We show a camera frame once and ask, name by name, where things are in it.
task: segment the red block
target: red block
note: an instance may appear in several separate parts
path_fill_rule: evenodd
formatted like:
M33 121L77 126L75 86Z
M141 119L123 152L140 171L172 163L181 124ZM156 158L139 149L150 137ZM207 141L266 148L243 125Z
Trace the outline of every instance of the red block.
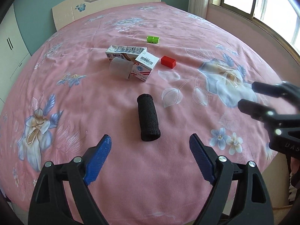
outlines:
M160 61L162 65L172 69L176 66L176 60L167 56L163 56Z

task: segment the green toy brick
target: green toy brick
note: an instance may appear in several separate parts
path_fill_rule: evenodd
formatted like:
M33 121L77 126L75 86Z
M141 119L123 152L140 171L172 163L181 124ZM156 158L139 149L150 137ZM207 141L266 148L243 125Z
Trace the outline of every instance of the green toy brick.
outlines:
M148 36L147 37L147 42L157 44L159 42L159 37Z

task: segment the white wardrobe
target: white wardrobe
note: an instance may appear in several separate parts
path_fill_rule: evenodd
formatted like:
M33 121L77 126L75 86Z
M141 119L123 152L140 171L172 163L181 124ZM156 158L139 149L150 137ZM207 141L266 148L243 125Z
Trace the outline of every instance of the white wardrobe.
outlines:
M0 24L0 112L23 66L30 58L16 21L14 5Z

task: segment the metal screw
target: metal screw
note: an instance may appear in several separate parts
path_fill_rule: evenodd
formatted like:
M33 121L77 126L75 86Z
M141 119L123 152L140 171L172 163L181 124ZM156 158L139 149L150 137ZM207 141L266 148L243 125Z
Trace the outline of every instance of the metal screw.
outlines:
M81 162L81 160L82 160L81 157L75 157L75 158L73 159L73 162L79 163L79 162Z
M250 162L249 162L249 166L251 166L251 167L255 167L255 166L256 166L256 164L255 164L255 162L253 162L253 161L250 161Z
M272 111L267 111L267 114L268 114L269 116L273 116L273 115L274 115L274 112L272 112Z
M281 135L281 134L282 134L282 131L281 131L280 129L275 129L275 134Z
M52 162L50 162L50 161L45 163L45 167L51 167L51 165L52 165Z
M227 158L225 156L219 156L219 161L226 162Z

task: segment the milk carton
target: milk carton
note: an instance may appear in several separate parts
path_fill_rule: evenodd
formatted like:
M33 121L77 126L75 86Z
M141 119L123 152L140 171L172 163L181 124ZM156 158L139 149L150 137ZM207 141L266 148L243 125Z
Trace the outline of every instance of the milk carton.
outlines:
M146 47L136 47L136 46L110 46L106 51L106 56L110 61L114 58L119 57L127 61L132 61L138 57L138 55L147 51Z
M134 61L131 75L134 75L140 80L146 82L158 61L159 58L153 56L149 52L141 52L141 54Z

